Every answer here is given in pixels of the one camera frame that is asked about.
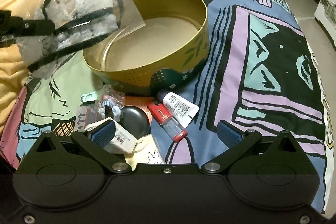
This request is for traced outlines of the white soap packet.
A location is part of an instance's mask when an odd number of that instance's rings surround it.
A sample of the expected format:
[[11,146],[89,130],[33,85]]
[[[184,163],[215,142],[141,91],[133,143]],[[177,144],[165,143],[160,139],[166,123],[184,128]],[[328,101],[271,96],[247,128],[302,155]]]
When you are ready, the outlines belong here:
[[129,154],[137,145],[137,139],[110,117],[87,125],[85,130],[92,142],[109,153]]

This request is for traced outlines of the black round case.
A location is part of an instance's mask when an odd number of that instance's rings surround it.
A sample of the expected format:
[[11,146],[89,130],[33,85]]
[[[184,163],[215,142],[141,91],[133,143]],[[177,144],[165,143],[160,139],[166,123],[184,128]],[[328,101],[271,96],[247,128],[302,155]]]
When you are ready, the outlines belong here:
[[120,125],[136,139],[150,134],[150,123],[146,113],[136,106],[124,106],[121,110]]

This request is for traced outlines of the red clear lighter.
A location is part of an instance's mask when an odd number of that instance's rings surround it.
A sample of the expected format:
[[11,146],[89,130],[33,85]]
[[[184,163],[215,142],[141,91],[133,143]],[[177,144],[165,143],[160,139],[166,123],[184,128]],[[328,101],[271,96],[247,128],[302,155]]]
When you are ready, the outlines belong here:
[[147,108],[151,112],[153,118],[175,143],[178,143],[187,136],[187,131],[161,102],[157,100],[151,101],[147,104]]

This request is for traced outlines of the white tube purple cap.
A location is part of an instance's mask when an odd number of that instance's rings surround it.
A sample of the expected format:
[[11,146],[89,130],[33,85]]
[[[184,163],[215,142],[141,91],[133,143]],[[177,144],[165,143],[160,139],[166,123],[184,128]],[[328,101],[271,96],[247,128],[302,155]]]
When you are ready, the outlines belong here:
[[199,111],[199,106],[167,90],[159,91],[157,98],[183,128],[187,128]]

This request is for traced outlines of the orange tube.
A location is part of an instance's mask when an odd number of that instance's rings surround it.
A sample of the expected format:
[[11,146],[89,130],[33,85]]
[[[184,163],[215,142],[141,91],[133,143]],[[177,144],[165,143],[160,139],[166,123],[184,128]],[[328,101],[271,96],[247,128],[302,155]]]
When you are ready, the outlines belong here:
[[147,115],[149,122],[153,118],[150,110],[147,108],[147,105],[154,100],[153,97],[139,97],[139,96],[126,96],[125,97],[125,106],[136,106],[142,109]]

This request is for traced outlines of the colourful printed bed cover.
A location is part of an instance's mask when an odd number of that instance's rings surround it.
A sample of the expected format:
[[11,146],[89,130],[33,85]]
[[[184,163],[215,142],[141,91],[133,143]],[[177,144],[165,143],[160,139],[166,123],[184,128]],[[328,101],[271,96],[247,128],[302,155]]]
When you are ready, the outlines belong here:
[[153,121],[166,164],[204,164],[228,147],[217,125],[255,129],[264,137],[290,131],[319,174],[312,206],[327,207],[334,171],[329,105],[309,43],[284,0],[204,0],[210,52],[203,69],[171,89],[199,106],[178,143]]

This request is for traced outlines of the green foil sachet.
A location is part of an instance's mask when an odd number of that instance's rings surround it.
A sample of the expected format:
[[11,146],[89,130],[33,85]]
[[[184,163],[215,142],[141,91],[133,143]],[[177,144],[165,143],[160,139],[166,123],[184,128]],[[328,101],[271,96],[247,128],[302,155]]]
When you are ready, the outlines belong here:
[[95,102],[98,98],[98,91],[82,94],[80,97],[81,103]]

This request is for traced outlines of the round gold tin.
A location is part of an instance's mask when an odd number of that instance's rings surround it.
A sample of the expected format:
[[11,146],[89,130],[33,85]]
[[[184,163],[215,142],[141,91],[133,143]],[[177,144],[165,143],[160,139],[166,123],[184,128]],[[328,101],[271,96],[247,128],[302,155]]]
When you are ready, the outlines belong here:
[[86,66],[117,91],[153,96],[187,84],[209,55],[204,0],[133,0],[144,26],[83,51]]

